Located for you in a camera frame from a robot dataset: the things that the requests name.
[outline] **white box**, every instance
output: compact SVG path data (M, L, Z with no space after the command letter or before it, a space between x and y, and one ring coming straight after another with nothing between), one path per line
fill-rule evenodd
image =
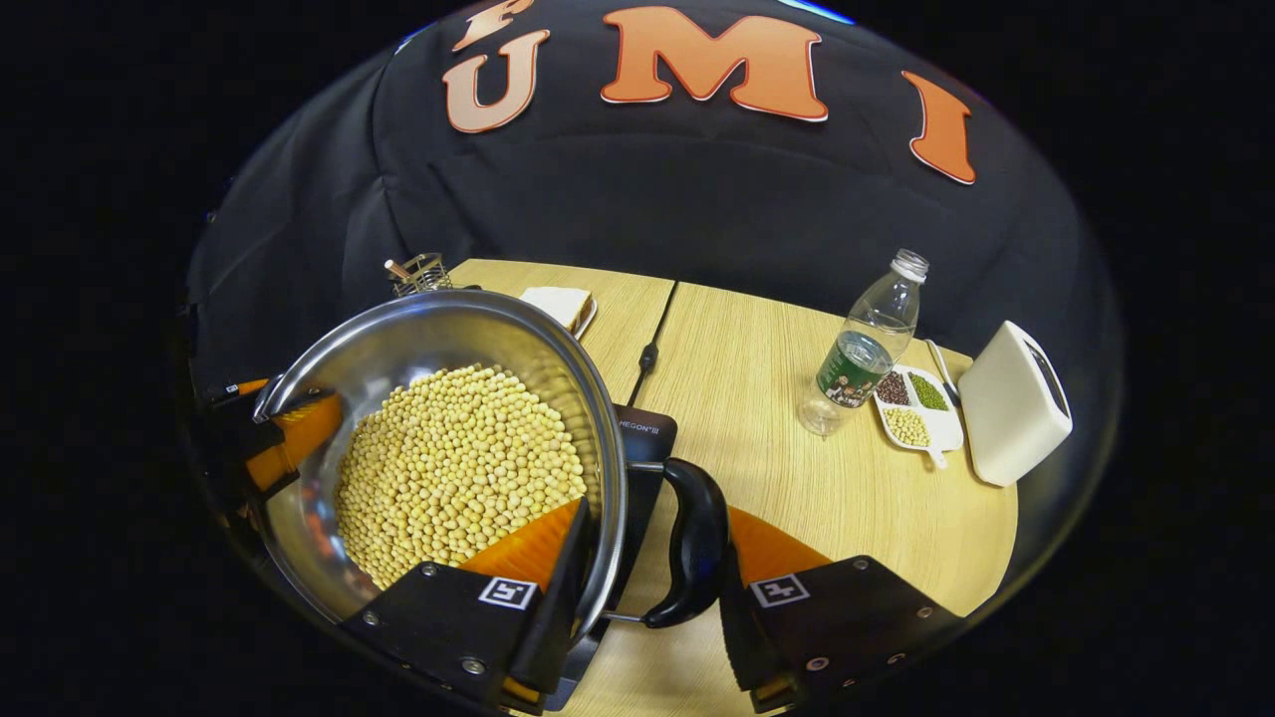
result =
M1071 434L1071 408L1053 365L1012 322L1001 324L956 384L982 481L1014 484Z

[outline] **green label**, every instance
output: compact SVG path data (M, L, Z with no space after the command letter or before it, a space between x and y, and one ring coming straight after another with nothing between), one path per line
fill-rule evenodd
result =
M815 374L815 383L833 403L845 408L858 408L876 390L876 384L885 378L885 374L875 374L862 366L857 366L848 356L841 353L836 343L824 358L824 365Z

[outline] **black handle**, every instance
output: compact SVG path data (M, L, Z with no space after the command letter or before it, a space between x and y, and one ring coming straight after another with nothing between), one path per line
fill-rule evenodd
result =
M643 615L648 628L678 625L704 612L722 595L731 547L731 518L717 482L699 466L669 458L664 480L677 494L677 519L668 543L672 587Z

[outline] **black cloth backdrop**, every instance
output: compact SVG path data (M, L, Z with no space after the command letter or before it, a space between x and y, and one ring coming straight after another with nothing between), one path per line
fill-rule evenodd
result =
M811 56L829 119L737 106L728 89L742 68L706 102L664 66L668 100L603 101L618 32L602 17L630 3L536 3L459 54L472 11L449 15L311 100L237 174L189 270L196 383L280 373L391 296L386 258L589 265L843 314L908 248L931 262L919 336L977 355L1010 319L1042 343L1067 390L1074 435L1020 484L1007 580L1025 577L1096 484L1122 390L1114 293L1071 196L973 89L866 29L774 0L671 5L711 36L750 14L820 33ZM442 74L488 55L478 100L493 102L506 82L499 47L541 28L552 36L524 114L477 135L453 129ZM922 107L901 70L970 107L974 185L912 156Z

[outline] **wooden table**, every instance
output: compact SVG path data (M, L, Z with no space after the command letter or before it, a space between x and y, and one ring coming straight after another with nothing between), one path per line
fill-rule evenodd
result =
M654 334L672 282L595 269L470 259L458 286L518 296L528 286L592 291L598 314L581 346L612 401L623 403L638 356ZM797 420L798 397L843 318L696 285L681 285L659 338L659 361L636 407L667 413L673 454L705 468L727 500L840 560L868 554L959 616L996 592L1017 529L1017 491L979 482L968 445L937 471L894 447L872 407L820 438ZM952 379L968 356L943 350ZM923 342L901 364L938 374ZM641 614L668 588L676 501L660 492L620 611ZM650 630L616 624L565 714L752 714L722 642L717 606Z

